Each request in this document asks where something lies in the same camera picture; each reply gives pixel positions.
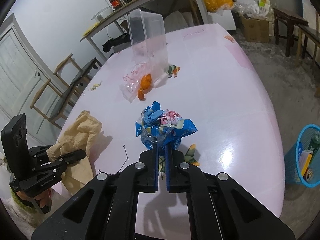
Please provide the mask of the person's left hand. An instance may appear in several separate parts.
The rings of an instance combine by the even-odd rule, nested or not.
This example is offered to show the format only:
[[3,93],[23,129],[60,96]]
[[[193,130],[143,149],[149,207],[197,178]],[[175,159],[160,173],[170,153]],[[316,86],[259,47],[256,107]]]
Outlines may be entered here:
[[36,208],[39,208],[42,213],[47,214],[52,208],[52,190],[51,188],[43,191],[41,194],[30,198],[23,191],[15,193],[16,196],[23,201],[28,201]]

